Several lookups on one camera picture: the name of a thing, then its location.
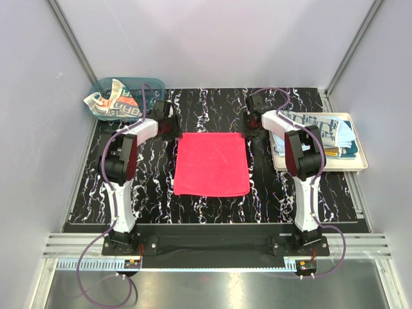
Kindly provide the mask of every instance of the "white wall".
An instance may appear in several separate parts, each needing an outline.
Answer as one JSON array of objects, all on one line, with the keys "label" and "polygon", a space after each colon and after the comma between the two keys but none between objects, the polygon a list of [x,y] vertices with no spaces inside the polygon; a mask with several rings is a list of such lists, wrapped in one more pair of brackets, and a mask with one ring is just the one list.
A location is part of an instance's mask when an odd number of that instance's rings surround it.
[{"label": "white wall", "polygon": [[90,85],[46,1],[3,0],[0,40],[0,307],[27,308],[91,125]]},{"label": "white wall", "polygon": [[169,88],[325,88],[372,2],[59,0],[99,77]]},{"label": "white wall", "polygon": [[332,93],[337,111],[351,113],[369,162],[359,175],[373,228],[388,239],[412,304],[412,2],[390,0],[361,42]]}]

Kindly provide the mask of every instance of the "pink towel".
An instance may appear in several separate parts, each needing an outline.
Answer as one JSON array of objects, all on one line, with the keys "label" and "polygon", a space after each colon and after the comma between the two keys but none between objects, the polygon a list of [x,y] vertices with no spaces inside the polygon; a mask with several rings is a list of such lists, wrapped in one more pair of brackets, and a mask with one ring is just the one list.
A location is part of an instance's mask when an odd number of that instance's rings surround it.
[{"label": "pink towel", "polygon": [[239,133],[184,133],[178,144],[174,193],[242,196],[250,191],[245,140]]}]

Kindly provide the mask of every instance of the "marble table surface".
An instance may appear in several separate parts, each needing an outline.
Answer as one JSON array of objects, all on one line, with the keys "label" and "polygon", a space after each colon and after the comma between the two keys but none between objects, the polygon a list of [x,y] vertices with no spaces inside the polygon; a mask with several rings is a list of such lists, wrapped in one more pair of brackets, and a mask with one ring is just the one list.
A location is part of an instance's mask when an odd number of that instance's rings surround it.
[{"label": "marble table surface", "polygon": [[[255,89],[167,89],[165,98],[178,106],[183,132],[240,132],[245,99]],[[287,109],[322,112],[316,88],[288,88],[292,97]],[[278,91],[262,95],[275,107],[285,102]],[[99,121],[91,143],[80,189],[68,222],[107,223],[110,220],[107,192],[102,179],[91,168],[103,130],[118,129],[119,123]],[[132,184],[133,213],[138,223],[279,223],[295,214],[294,181],[287,172],[277,172],[272,163],[268,132],[246,140],[250,193],[238,198],[176,196],[173,178],[178,141],[160,137],[138,148]],[[343,173],[324,173],[319,191],[322,221],[357,221]]]}]

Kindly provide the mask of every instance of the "robotic arm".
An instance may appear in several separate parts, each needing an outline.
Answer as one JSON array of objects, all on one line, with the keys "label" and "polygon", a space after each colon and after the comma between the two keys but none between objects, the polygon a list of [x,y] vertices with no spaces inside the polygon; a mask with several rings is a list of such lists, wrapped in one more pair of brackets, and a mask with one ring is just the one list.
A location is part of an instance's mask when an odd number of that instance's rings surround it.
[{"label": "robotic arm", "polygon": [[[93,168],[100,175],[102,174],[101,159],[104,148],[115,133],[116,131],[113,130],[105,130],[100,139],[97,157],[93,164]],[[108,235],[110,243],[125,248],[136,248],[138,245],[136,219],[131,209],[131,182],[136,173],[137,146],[157,135],[161,135],[164,140],[172,140],[181,134],[172,102],[157,100],[154,108],[139,126],[129,130],[127,134],[119,135],[110,144],[104,169],[114,191],[108,183],[104,182],[104,186],[109,195],[112,224],[116,219],[113,195],[117,201],[117,222]]]},{"label": "robotic arm", "polygon": [[[285,121],[271,105],[265,104],[261,95],[251,95],[247,100],[248,112],[243,115],[243,132],[247,136],[257,136],[260,129],[274,132],[285,141],[285,161],[292,175],[296,189],[296,217],[294,245],[297,248],[321,240],[322,232],[314,218],[318,218],[317,194],[314,195],[314,213],[311,211],[310,190],[312,180],[321,168],[321,152],[313,139],[293,121]],[[321,134],[317,126],[306,127],[319,141]],[[302,145],[309,145],[306,151]],[[313,184],[319,188],[319,178]]]}]

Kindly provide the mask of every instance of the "teal plastic basket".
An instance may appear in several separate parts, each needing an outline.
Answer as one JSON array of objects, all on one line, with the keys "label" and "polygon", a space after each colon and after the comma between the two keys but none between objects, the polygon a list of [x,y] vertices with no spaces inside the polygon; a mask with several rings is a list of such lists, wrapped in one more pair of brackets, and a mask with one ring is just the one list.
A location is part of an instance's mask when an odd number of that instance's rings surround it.
[{"label": "teal plastic basket", "polygon": [[[104,98],[109,98],[110,93],[111,93],[111,85],[112,85],[113,79],[119,80],[121,83],[123,83],[126,86],[126,88],[130,91],[130,94],[132,95],[132,97],[134,98],[134,100],[136,101],[136,103],[138,104],[142,112],[143,112],[142,84],[144,83],[148,84],[157,94],[158,100],[163,100],[165,97],[165,84],[162,81],[158,79],[145,79],[141,77],[108,77],[105,79],[100,79],[90,89],[88,96],[94,92],[100,92],[100,94]],[[153,105],[155,104],[156,97],[152,94],[150,89],[147,87],[145,88],[144,94],[146,97],[146,104],[147,104],[146,110],[148,112],[153,109]],[[88,106],[86,106],[86,109],[88,110],[89,113],[91,113],[94,117],[97,117],[99,120],[115,121],[115,122],[120,121],[119,118],[95,115],[90,111]],[[122,121],[136,122],[138,119],[139,117],[138,118],[122,118]]]}]

